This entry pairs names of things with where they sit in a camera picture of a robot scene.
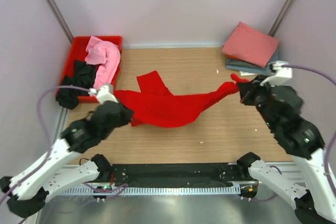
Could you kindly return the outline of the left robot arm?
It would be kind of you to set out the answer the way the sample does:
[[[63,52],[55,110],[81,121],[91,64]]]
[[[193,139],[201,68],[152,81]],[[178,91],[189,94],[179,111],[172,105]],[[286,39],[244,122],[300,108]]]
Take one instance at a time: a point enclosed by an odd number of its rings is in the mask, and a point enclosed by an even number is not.
[[[111,177],[111,165],[102,154],[62,174],[59,170],[107,139],[114,129],[129,124],[132,117],[133,111],[122,103],[106,101],[89,117],[73,121],[51,149],[25,171],[1,178],[10,212],[28,218],[64,190],[95,180],[106,182]]]

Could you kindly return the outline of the red t-shirt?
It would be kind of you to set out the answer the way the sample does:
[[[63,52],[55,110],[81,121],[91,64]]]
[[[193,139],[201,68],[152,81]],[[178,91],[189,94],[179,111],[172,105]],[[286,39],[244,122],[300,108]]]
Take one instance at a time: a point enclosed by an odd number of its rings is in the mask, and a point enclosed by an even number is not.
[[[234,73],[230,77],[232,82],[224,82],[210,93],[173,95],[159,73],[152,71],[137,77],[139,92],[116,90],[114,95],[134,112],[132,126],[182,127],[226,96],[237,93],[239,83],[248,82]]]

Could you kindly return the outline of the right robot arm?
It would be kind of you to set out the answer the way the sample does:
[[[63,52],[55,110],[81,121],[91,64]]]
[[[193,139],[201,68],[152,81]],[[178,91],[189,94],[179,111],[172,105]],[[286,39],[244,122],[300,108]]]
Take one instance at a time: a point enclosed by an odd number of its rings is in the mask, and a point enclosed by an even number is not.
[[[324,140],[318,128],[301,115],[303,99],[290,86],[272,86],[257,76],[238,84],[240,102],[254,106],[277,143],[291,157],[302,174],[300,186],[249,152],[237,160],[236,172],[243,180],[256,179],[285,200],[301,223],[335,223],[335,195],[324,163]]]

